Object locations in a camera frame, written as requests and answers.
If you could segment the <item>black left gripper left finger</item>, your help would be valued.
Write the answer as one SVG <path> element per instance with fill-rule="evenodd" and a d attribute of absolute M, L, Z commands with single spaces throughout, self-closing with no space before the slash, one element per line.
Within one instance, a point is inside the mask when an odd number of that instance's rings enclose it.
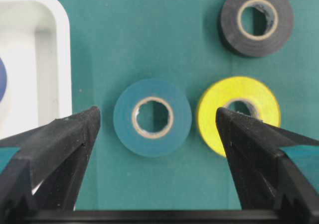
<path fill-rule="evenodd" d="M 38 210 L 72 211 L 100 129 L 91 107 L 0 141 L 17 148 L 0 173 L 0 222 Z"/>

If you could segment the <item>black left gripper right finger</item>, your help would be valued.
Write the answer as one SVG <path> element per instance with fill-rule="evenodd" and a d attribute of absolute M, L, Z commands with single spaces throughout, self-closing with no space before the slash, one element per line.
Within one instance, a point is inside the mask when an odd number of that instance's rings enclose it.
<path fill-rule="evenodd" d="M 319 142 L 218 108 L 216 125 L 241 204 L 243 222 L 319 221 Z"/>

